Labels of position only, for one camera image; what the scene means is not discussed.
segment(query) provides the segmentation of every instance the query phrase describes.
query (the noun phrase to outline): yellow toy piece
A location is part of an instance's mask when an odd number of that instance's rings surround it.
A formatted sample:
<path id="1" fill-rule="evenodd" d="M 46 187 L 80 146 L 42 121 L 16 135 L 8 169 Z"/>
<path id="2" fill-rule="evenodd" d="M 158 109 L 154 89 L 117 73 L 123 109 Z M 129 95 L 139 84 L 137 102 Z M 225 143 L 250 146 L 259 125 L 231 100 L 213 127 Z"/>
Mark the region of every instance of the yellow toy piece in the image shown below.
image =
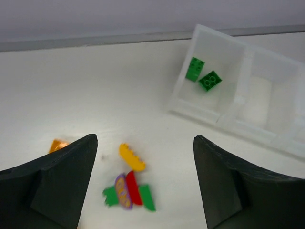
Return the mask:
<path id="1" fill-rule="evenodd" d="M 128 147 L 127 144 L 121 144 L 119 152 L 123 160 L 134 170 L 142 171 L 145 169 L 145 163 L 140 158 L 134 155 L 133 151 Z"/>
<path id="2" fill-rule="evenodd" d="M 56 150 L 59 150 L 59 149 L 62 149 L 64 147 L 66 147 L 68 144 L 69 144 L 68 142 L 64 142 L 64 141 L 55 139 L 52 143 L 52 146 L 51 146 L 50 150 L 49 150 L 49 154 L 53 153 Z"/>

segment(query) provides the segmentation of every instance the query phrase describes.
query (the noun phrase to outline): orange block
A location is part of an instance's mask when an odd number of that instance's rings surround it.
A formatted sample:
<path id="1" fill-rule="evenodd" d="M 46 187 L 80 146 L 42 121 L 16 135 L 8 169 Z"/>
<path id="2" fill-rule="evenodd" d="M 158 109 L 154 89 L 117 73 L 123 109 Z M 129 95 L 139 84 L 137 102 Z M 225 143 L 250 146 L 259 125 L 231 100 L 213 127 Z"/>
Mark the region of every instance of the orange block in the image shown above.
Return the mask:
<path id="1" fill-rule="evenodd" d="M 61 140 L 58 140 L 58 139 L 55 139 L 51 145 L 51 148 L 49 150 L 49 154 L 50 153 L 53 153 L 54 151 L 56 150 L 59 150 L 59 149 L 62 149 L 64 148 L 65 146 L 67 146 L 69 143 L 68 142 L 64 142 L 64 141 L 61 141 Z"/>

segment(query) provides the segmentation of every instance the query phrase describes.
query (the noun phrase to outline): dark green cube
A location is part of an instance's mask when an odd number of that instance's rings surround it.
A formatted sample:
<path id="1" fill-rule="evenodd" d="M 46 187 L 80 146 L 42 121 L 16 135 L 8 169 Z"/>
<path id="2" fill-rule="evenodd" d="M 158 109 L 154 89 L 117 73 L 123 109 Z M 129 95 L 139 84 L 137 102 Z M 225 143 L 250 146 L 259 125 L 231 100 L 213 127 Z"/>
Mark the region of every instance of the dark green cube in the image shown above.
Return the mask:
<path id="1" fill-rule="evenodd" d="M 187 70 L 186 78 L 193 82 L 196 82 L 198 80 L 198 77 L 201 73 L 203 66 L 204 66 L 203 61 L 193 57 L 189 65 L 189 69 Z"/>
<path id="2" fill-rule="evenodd" d="M 222 81 L 222 79 L 219 78 L 219 76 L 216 74 L 216 72 L 211 71 L 204 78 L 199 80 L 199 83 L 206 91 L 209 91 L 210 89 L 215 87 L 217 84 L 219 84 L 221 81 Z"/>

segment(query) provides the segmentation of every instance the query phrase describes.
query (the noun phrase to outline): gray strip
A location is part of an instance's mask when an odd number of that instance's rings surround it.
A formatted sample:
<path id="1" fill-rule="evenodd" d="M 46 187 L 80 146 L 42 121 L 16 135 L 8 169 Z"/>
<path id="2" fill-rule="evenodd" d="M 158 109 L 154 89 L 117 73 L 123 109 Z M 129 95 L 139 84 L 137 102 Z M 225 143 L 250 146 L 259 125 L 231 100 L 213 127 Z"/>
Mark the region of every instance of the gray strip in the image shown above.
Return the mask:
<path id="1" fill-rule="evenodd" d="M 222 29 L 218 31 L 226 33 L 231 36 L 250 36 L 250 35 L 263 35 L 263 34 L 305 32 L 305 25 Z M 3 42 L 0 43 L 0 52 L 55 49 L 55 48 L 67 48 L 67 47 L 79 47 L 79 46 L 91 46 L 91 45 L 104 45 L 104 44 L 184 40 L 184 39 L 190 39 L 192 37 L 192 34 L 193 31 L 164 32 L 164 33 L 84 37 L 84 38 L 24 41 L 24 42 Z"/>

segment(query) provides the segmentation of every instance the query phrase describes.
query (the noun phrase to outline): white table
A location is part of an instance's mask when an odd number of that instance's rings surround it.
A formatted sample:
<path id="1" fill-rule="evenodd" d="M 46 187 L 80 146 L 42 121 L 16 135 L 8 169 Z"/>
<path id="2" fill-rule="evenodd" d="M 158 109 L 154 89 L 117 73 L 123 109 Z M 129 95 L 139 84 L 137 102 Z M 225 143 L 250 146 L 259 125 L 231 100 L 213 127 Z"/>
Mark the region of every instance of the white table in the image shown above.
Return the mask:
<path id="1" fill-rule="evenodd" d="M 305 33 L 240 39 L 305 62 Z M 81 229 L 206 228 L 193 138 L 275 172 L 305 177 L 305 161 L 168 114 L 189 41 L 0 53 L 0 170 L 47 154 L 54 138 L 96 133 L 99 147 Z M 157 212 L 106 208 L 102 191 L 129 168 L 126 142 L 146 162 Z"/>

